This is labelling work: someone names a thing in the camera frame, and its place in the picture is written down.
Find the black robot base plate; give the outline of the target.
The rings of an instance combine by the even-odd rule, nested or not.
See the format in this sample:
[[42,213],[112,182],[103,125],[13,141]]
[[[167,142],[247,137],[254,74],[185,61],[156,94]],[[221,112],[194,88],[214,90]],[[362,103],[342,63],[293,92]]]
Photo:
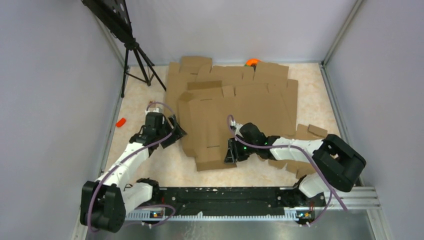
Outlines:
[[312,210],[327,202],[322,193],[308,198],[293,187],[160,187],[152,203],[175,208],[175,216],[281,216],[289,208]]

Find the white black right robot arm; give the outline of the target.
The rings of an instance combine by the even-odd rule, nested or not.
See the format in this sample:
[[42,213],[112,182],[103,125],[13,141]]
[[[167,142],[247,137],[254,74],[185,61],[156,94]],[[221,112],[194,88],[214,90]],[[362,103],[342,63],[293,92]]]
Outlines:
[[327,190],[350,192],[366,166],[366,160],[335,134],[322,139],[293,139],[266,136],[256,125],[229,122],[233,135],[228,140],[226,164],[247,160],[256,154],[274,162],[310,164],[312,173],[302,173],[293,192],[299,206],[307,206],[313,198]]

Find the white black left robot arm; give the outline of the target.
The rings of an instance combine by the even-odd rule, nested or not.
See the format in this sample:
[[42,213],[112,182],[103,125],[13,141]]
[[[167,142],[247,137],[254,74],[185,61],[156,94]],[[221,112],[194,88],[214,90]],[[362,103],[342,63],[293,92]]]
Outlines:
[[116,162],[95,181],[87,181],[81,190],[80,223],[89,230],[116,233],[123,226],[127,213],[145,203],[154,207],[160,193],[154,182],[138,182],[128,190],[138,167],[158,148],[167,148],[186,135],[175,114],[166,117],[158,109],[147,110],[145,123],[129,140]]

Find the brown cardboard box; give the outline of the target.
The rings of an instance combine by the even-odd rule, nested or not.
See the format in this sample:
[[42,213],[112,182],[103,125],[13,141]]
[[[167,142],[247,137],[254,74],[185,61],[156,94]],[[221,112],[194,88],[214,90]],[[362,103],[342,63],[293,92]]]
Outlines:
[[189,82],[177,100],[177,110],[178,123],[187,133],[182,138],[183,151],[194,158],[198,172],[236,167],[224,162],[232,137],[228,115],[237,123],[255,124],[266,135],[292,135],[296,131],[282,91],[274,84]]

